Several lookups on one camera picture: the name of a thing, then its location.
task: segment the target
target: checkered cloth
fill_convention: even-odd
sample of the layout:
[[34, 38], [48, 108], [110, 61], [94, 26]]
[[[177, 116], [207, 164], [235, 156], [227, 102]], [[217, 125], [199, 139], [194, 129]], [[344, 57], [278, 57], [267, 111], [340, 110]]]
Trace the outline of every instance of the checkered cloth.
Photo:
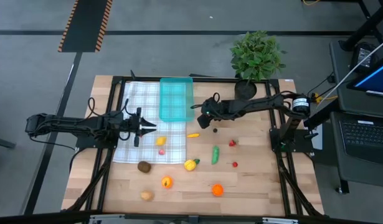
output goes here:
[[[140, 138], [139, 147], [134, 147], [135, 134], [131, 133], [127, 141], [118, 141], [113, 162], [139, 163], [146, 161], [156, 164], [181, 164], [186, 160], [186, 123], [166, 123], [159, 118], [159, 83], [131, 82], [125, 85], [123, 104], [129, 99], [126, 109], [135, 113], [141, 107], [141, 116], [156, 124], [157, 130]], [[121, 133], [126, 138], [128, 133]], [[156, 146], [158, 137], [166, 137], [166, 144]]]

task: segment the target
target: teal plastic bin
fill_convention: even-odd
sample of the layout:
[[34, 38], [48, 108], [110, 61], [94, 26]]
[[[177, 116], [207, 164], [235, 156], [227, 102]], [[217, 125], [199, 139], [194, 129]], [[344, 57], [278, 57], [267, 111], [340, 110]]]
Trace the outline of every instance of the teal plastic bin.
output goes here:
[[159, 118], [164, 122], [194, 119], [192, 78], [162, 78], [159, 89]]

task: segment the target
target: gray floor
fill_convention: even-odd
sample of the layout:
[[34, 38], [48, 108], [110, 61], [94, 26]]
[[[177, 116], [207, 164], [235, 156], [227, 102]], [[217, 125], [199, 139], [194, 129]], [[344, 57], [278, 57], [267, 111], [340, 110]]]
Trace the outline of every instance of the gray floor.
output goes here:
[[[0, 1], [0, 29], [63, 29], [72, 4]], [[371, 12], [378, 7], [371, 2], [367, 6]], [[353, 3], [306, 7], [299, 0], [116, 0], [108, 30], [355, 30], [364, 21]], [[129, 75], [132, 69], [140, 76], [233, 77], [229, 48], [236, 38], [240, 37], [106, 36], [101, 52], [83, 54], [65, 115], [85, 114], [95, 75]], [[299, 92], [308, 91], [332, 71], [328, 44], [339, 38], [277, 39], [289, 53], [283, 57], [287, 68], [276, 77], [294, 79]], [[58, 53], [59, 40], [60, 36], [0, 35], [0, 138], [17, 143], [14, 150], [0, 147], [0, 216], [22, 213], [40, 161], [43, 145], [27, 138], [26, 118], [55, 113], [67, 81], [75, 54]], [[57, 142], [74, 145], [75, 138], [61, 134]], [[55, 147], [35, 212], [59, 211], [72, 153]], [[382, 187], [351, 183], [351, 194], [338, 195], [333, 190], [338, 184], [336, 168], [317, 166], [316, 173], [327, 215], [383, 223]]]

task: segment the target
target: wooden tabletop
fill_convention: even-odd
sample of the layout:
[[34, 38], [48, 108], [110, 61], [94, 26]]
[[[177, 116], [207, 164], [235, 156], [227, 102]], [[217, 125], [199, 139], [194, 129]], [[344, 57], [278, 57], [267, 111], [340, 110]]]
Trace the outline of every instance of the wooden tabletop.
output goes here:
[[[104, 113], [110, 92], [112, 76], [96, 76], [91, 96], [96, 100], [97, 113]], [[293, 80], [279, 80], [280, 90], [295, 91]], [[255, 98], [264, 97], [265, 86], [257, 84]], [[194, 83], [194, 102], [202, 103], [215, 92], [220, 99], [234, 98], [233, 83]], [[201, 114], [196, 110], [196, 118]], [[200, 214], [200, 215], [252, 215], [284, 216], [277, 162], [270, 147], [268, 130], [269, 112], [249, 113], [236, 121], [212, 121], [207, 129], [198, 122], [187, 123], [187, 133], [200, 133], [200, 137], [187, 139], [187, 159], [201, 162], [194, 171], [182, 164], [153, 164], [144, 174], [137, 164], [112, 163], [106, 188], [104, 212]], [[237, 141], [229, 147], [229, 141]], [[220, 156], [212, 165], [212, 148], [219, 146]], [[71, 206], [90, 182], [96, 149], [86, 149], [74, 160], [62, 208]], [[302, 153], [293, 153], [296, 176], [300, 189], [321, 213], [323, 207], [311, 161]], [[171, 189], [161, 186], [161, 179], [170, 175]], [[222, 197], [211, 193], [214, 184], [224, 187]], [[140, 192], [150, 190], [154, 200], [145, 202]], [[97, 206], [100, 186], [97, 186], [92, 208]], [[288, 186], [291, 211], [295, 213], [292, 190]]]

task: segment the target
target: flower pot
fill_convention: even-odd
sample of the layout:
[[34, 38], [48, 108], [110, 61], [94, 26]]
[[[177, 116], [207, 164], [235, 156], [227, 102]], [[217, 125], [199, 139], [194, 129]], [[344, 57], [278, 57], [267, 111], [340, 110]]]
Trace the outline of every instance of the flower pot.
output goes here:
[[256, 85], [248, 80], [240, 80], [235, 84], [234, 87], [234, 98], [236, 100], [249, 100], [255, 96], [257, 92]]

